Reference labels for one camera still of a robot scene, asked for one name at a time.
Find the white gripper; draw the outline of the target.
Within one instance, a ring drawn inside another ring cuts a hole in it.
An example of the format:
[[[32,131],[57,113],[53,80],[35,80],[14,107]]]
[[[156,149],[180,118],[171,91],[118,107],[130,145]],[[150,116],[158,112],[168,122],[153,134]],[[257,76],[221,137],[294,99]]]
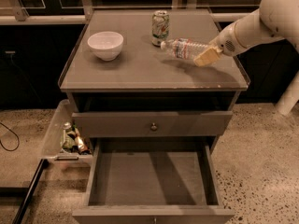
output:
[[[236,37],[234,23],[225,27],[209,44],[214,47],[208,47],[193,59],[197,66],[212,64],[220,59],[221,54],[236,56],[246,50]]]

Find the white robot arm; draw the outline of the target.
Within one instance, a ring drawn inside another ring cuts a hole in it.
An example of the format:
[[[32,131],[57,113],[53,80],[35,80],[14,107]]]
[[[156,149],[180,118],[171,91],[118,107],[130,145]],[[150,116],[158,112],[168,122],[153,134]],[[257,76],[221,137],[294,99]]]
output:
[[[299,0],[261,0],[259,8],[225,27],[196,56],[197,66],[235,56],[252,47],[288,40],[299,52]]]

